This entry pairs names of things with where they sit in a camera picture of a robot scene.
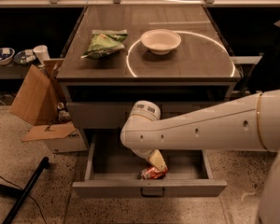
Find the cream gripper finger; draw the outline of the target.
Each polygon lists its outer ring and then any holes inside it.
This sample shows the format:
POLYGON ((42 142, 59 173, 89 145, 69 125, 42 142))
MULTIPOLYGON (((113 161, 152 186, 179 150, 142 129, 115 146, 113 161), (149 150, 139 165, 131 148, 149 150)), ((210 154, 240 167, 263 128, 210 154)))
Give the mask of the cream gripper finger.
POLYGON ((160 172, 165 172, 167 170, 167 165, 162 154, 158 150, 153 150, 148 158, 147 161, 158 169, 160 172))

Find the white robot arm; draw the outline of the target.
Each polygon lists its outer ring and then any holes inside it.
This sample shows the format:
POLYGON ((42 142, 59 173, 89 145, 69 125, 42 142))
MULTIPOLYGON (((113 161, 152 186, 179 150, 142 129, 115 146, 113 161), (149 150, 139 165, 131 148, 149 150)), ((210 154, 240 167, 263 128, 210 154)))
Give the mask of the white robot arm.
POLYGON ((169 119, 161 118, 155 104, 139 101, 122 128, 120 141, 160 170, 165 168, 162 149, 275 152, 255 224, 280 224, 280 90, 169 119))

